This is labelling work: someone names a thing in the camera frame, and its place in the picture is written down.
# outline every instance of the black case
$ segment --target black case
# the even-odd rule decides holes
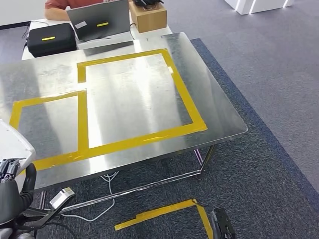
[[[34,57],[48,56],[76,50],[73,29],[69,23],[31,30],[29,51]]]

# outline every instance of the red shirt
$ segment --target red shirt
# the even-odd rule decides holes
[[[45,9],[59,8],[65,10],[67,7],[77,8],[82,6],[88,6],[92,4],[101,3],[110,0],[48,0],[45,3]]]

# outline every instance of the metal table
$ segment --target metal table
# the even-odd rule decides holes
[[[215,145],[247,131],[184,33],[2,65],[0,116],[36,148],[36,190],[190,150],[201,164],[76,207],[200,174]]]

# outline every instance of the laptop lid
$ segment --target laptop lid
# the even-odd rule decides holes
[[[90,41],[130,30],[128,0],[115,0],[67,10],[81,41]]]

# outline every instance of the dark blue carpet border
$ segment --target dark blue carpet border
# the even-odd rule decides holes
[[[319,194],[302,174],[283,148],[273,133],[267,127],[231,79],[200,38],[191,40],[193,45],[200,54],[205,55],[203,61],[218,82],[223,82],[228,88],[228,94],[240,102],[242,109],[252,119],[266,142],[268,143],[281,160],[283,165],[293,176],[293,180],[307,198],[309,204],[319,213]]]

